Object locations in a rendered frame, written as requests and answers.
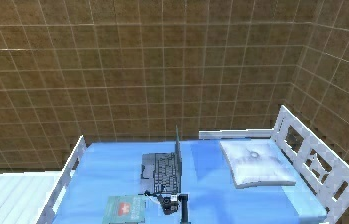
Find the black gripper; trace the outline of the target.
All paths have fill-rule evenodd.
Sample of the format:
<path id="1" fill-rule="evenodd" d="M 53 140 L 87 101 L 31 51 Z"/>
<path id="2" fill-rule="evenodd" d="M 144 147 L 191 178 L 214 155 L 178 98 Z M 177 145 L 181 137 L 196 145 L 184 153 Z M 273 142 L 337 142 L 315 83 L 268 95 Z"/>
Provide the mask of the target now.
<path id="1" fill-rule="evenodd" d="M 178 211 L 178 201 L 173 200 L 171 197 L 163 197 L 159 192 L 151 193 L 147 190 L 144 192 L 144 195 L 147 196 L 153 203 L 161 205 L 165 215 L 171 215 Z"/>

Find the dark grey open laptop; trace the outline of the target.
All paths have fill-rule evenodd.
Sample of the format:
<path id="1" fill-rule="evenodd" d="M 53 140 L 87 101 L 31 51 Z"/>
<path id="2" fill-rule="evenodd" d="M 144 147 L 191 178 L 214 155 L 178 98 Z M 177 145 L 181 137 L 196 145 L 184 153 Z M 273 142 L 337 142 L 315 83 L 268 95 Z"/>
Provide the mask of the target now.
<path id="1" fill-rule="evenodd" d="M 178 194 L 181 192 L 182 157 L 179 131 L 176 131 L 175 149 L 170 153 L 142 155 L 140 189 L 151 193 Z"/>

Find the teal book with red mark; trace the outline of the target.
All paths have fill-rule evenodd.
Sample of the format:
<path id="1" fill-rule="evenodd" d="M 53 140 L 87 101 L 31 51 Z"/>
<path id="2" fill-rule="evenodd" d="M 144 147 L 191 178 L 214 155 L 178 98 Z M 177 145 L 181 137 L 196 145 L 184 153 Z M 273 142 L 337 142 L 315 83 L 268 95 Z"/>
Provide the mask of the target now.
<path id="1" fill-rule="evenodd" d="M 145 210 L 144 196 L 109 196 L 102 224 L 141 224 L 145 222 Z"/>

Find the white pillow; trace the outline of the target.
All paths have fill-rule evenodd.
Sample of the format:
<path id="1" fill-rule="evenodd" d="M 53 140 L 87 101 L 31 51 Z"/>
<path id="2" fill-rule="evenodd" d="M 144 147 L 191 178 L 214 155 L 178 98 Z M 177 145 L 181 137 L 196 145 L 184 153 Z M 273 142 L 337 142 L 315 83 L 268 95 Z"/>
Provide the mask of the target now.
<path id="1" fill-rule="evenodd" d="M 296 178 L 268 143 L 220 141 L 237 189 L 258 186 L 294 186 Z"/>

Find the white bed with blue sheet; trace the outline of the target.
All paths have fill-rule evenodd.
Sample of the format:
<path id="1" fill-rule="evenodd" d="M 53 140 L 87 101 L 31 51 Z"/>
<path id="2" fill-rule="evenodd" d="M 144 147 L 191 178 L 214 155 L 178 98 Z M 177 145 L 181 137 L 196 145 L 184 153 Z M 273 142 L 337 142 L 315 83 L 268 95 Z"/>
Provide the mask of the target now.
<path id="1" fill-rule="evenodd" d="M 274 152 L 293 186 L 238 189 L 221 144 Z M 111 196 L 139 191 L 142 156 L 172 141 L 77 142 L 39 218 L 44 224 L 102 224 Z M 349 165 L 286 107 L 271 129 L 202 131 L 180 144 L 190 224 L 336 224 L 349 207 Z"/>

